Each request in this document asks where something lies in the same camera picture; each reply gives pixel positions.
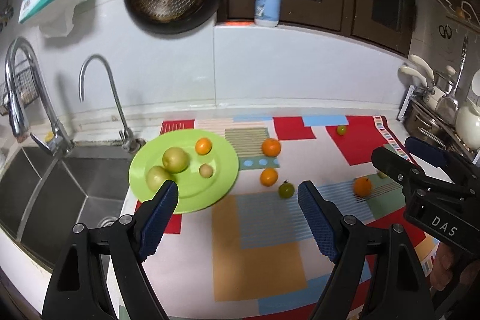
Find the finger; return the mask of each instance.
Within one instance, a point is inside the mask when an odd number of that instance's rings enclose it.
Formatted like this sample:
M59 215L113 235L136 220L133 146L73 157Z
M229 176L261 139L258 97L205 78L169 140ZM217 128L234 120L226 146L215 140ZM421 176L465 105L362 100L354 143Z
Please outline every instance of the finger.
M440 243L433 262L433 269L430 274L430 283L437 290L445 289L452 279L452 272L448 269L452 266L454 261L451 249Z
M480 260L476 260L475 262L469 264L465 267L465 270L460 275L460 283L463 285L470 286L475 278L477 278L478 272L480 271Z

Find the stainless steel sink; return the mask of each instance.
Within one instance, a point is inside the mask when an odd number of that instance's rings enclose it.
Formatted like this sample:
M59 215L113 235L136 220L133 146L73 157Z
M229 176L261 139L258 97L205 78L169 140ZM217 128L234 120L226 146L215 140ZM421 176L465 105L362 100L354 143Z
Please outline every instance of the stainless steel sink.
M52 268L77 222L96 228L120 216L131 159L120 146L75 147L61 160L49 158L39 148L24 148L0 182L0 202L16 199L12 194L17 194L22 205L16 205L10 219L4 215L11 207L1 206L0 222L24 249ZM23 184L26 179L29 186Z

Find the chrome faucet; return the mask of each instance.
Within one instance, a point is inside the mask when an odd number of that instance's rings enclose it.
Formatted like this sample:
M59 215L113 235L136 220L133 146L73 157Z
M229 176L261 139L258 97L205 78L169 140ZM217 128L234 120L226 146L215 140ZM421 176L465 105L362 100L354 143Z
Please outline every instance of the chrome faucet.
M94 59L99 60L99 62L104 65L107 71L106 73L109 75L110 87L112 88L113 98L115 100L115 104L117 105L117 109L120 114L120 119L123 124L123 130L119 131L120 138L123 143L122 148L123 150L129 153L136 153L141 148L142 143L140 140L137 140L135 138L134 133L127 125L127 121L125 119L125 116L123 115L122 106L120 104L120 99L118 99L119 96L117 94L117 88L115 87L115 81L113 80L112 69L110 68L109 62L107 62L105 57L103 57L102 55L98 55L98 54L91 55L87 60L85 60L85 62L83 62L83 65L80 69L80 75L78 76L78 96L80 98L80 101L83 102L83 100L85 99L85 89L83 87L83 80L85 79L85 71L87 69L88 64Z
M18 37L12 41L7 51L7 57L5 58L5 83L7 85L10 126L13 135L19 142L22 142L27 138L30 129L20 91L17 88L15 81L15 55L19 49L22 50L27 57L28 64L32 71L35 88L38 90L38 95L40 96L42 105L49 118L53 132L53 138L47 143L41 141L33 133L30 133L30 136L45 152L55 155L57 151L63 151L63 153L66 154L72 150L74 143L71 141L63 124L53 110L52 102L50 102L49 95L45 89L45 84L42 75L40 74L40 67L38 66L37 56L35 55L32 45L30 45L30 43L23 37Z

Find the screw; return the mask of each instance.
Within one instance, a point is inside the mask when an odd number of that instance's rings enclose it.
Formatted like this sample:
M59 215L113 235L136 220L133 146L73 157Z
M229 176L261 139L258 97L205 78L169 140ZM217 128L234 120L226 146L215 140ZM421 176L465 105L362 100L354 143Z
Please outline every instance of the screw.
M403 232L403 227L401 224L393 224L393 230L401 234Z
M83 231L83 224L75 224L73 227L73 233L79 234Z
M343 221L345 221L349 226L354 226L357 223L357 218L355 216L347 214L343 218Z
M129 214L124 214L123 216L121 216L118 221L120 221L120 224L122 224L123 226L126 226L127 224L130 224L131 223L131 220L133 220L134 218L132 216L130 216Z

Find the tangerine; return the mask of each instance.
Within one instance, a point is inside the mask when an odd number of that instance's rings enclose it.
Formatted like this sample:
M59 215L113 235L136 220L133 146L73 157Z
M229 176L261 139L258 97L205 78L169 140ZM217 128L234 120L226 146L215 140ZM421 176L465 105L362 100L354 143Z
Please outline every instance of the tangerine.
M277 157L280 154L281 150L282 145L280 144L280 141L276 139L266 139L262 143L262 152L265 156L268 156L269 158Z
M206 137L198 139L197 143L195 144L195 152L197 152L199 155L207 155L207 153L211 150L212 141Z
M355 179L353 183L353 192L359 197L368 197L372 188L371 180L366 176Z
M278 172L274 168L266 168L260 174L260 183L264 186L273 186L277 180Z

